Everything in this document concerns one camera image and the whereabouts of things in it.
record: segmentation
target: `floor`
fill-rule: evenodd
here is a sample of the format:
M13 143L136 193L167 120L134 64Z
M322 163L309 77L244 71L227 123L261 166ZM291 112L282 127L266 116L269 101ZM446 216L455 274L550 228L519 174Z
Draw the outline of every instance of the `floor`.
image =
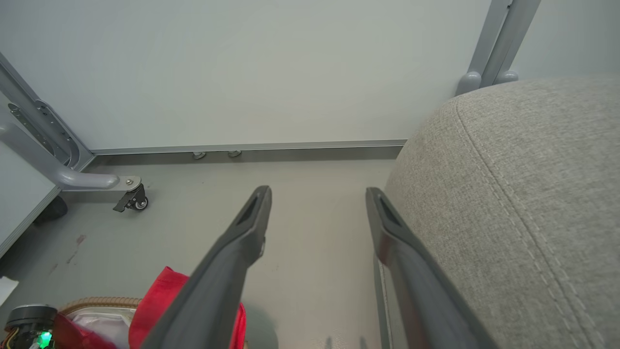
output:
M252 190L273 206L265 253L242 302L252 349L381 348L364 193L399 148L106 156L88 171L138 175L149 207L112 210L118 193L67 193L69 213L31 227L0 260L20 282L0 307L89 296L143 297L165 267L191 274Z

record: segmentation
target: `gray fabric cushion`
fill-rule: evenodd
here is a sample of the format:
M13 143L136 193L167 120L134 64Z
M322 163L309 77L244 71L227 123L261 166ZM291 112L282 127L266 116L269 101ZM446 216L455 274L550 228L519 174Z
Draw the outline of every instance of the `gray fabric cushion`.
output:
M620 347L620 78L453 98L386 194L502 348Z

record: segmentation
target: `red bag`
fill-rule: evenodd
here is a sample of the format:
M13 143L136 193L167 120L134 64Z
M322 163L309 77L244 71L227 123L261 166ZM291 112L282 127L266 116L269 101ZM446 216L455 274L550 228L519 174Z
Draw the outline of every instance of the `red bag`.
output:
M136 314L131 321L129 327L129 347L131 349L140 349L140 345L142 345L151 328L165 313L188 279L188 276L177 273L169 267L165 267L159 274L144 299L138 304ZM241 303L239 303L232 332L230 349L243 349L243 343L246 339L246 310Z

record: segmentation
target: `white wall panel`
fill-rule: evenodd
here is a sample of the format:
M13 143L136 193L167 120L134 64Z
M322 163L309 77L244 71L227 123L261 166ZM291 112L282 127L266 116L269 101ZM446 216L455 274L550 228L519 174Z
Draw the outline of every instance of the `white wall panel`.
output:
M0 52L92 150L408 138L490 0L2 0Z
M519 79L620 73L618 15L618 0L542 0L512 69Z

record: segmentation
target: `black wheel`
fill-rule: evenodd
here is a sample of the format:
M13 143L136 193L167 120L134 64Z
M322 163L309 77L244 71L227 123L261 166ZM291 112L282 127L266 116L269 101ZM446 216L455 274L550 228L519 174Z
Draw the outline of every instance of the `black wheel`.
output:
M51 220L59 219L60 217L66 215L67 211L67 204L61 197L56 196L54 200L52 200L35 219L35 224L39 225Z
M149 198L145 196L143 202L136 201L131 208L136 211L142 211L146 206L149 206Z

